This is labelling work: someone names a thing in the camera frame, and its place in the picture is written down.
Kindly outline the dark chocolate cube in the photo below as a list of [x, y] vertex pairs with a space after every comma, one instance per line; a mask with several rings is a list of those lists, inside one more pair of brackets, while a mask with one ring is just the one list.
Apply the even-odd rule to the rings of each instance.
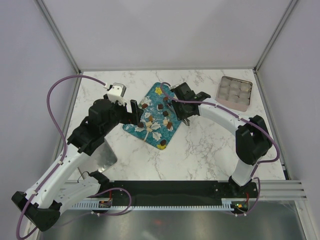
[[169, 113], [167, 111], [164, 111], [162, 114], [163, 114], [164, 117], [169, 115]]

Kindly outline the metal tongs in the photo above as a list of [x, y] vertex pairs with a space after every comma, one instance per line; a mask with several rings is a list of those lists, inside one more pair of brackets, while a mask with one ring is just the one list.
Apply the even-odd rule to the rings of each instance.
[[167, 104], [169, 108], [173, 110], [173, 112], [176, 115], [176, 118], [179, 121], [182, 121], [186, 126], [190, 126], [190, 120], [189, 117], [191, 116], [189, 112], [187, 112], [185, 109], [183, 109], [183, 103], [174, 101], [174, 100], [167, 100]]

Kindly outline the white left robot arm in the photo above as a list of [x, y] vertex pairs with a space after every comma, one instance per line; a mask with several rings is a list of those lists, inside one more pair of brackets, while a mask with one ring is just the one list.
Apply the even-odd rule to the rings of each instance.
[[136, 100], [125, 105], [98, 99], [88, 115], [75, 128], [58, 157], [42, 177], [25, 192], [17, 191], [11, 200], [41, 232], [49, 230], [64, 211], [91, 196], [105, 197], [110, 190], [109, 179], [93, 171], [83, 183], [61, 190], [71, 174], [105, 142], [105, 136], [118, 124], [137, 125], [143, 110]]

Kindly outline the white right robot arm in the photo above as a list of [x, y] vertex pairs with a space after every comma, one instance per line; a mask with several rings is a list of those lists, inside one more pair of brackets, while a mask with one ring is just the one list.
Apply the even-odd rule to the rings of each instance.
[[258, 161], [272, 147], [264, 119], [259, 115], [242, 117], [218, 104], [204, 92], [190, 100], [172, 100], [171, 104], [178, 120], [200, 116], [217, 123], [234, 135], [238, 162], [229, 178], [228, 191], [233, 197], [241, 197], [247, 191], [246, 184], [251, 181]]

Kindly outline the brown chocolate cube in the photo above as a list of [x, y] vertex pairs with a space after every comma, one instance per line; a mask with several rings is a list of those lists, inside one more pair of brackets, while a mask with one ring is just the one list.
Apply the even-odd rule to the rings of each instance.
[[166, 125], [167, 129], [168, 130], [172, 130], [173, 128], [173, 123], [172, 122], [168, 122], [167, 125]]

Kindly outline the dark round chocolate piece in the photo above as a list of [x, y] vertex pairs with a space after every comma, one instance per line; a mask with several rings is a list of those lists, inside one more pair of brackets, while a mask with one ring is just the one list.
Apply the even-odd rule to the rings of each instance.
[[166, 143], [167, 143], [167, 141], [164, 139], [164, 140], [162, 140], [162, 141], [160, 142], [160, 145], [161, 145], [161, 146], [165, 146]]

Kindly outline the pink chocolate tin box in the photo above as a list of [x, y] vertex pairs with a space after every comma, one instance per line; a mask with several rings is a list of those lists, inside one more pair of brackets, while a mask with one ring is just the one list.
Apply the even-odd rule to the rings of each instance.
[[[243, 91], [245, 86], [250, 86], [250, 91]], [[251, 103], [252, 90], [253, 83], [250, 81], [223, 76], [215, 100], [229, 109], [246, 112]]]

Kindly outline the teal floral tray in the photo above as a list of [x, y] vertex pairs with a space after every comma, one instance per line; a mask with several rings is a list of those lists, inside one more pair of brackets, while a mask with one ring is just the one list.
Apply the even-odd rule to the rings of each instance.
[[[144, 124], [143, 128], [133, 124], [126, 124], [122, 127], [125, 132], [159, 150], [164, 150], [168, 146], [182, 123], [182, 121], [177, 119], [173, 110], [169, 108], [167, 101], [163, 100], [163, 98], [167, 97], [164, 93], [173, 98], [176, 97], [174, 93], [170, 91], [170, 87], [168, 85], [164, 84], [161, 86], [161, 84], [157, 82], [148, 90], [147, 94], [138, 104], [139, 108], [141, 108], [143, 104], [148, 105], [145, 109], [141, 108], [143, 110], [143, 114], [140, 118], [140, 122]], [[158, 109], [159, 104], [163, 105], [163, 109]], [[168, 112], [168, 116], [163, 116], [164, 111]], [[146, 123], [150, 122], [149, 116], [153, 116], [153, 121], [151, 121], [152, 125], [147, 127]], [[167, 129], [167, 125], [163, 124], [163, 120], [172, 122], [171, 130]], [[166, 140], [166, 145], [160, 145], [162, 140]]]

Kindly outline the metal tin lid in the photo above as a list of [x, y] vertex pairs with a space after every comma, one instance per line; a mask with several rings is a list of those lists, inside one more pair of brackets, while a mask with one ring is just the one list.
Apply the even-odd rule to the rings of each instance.
[[107, 140], [104, 139], [103, 144], [91, 156], [91, 170], [102, 173], [112, 167], [117, 161], [116, 154]]

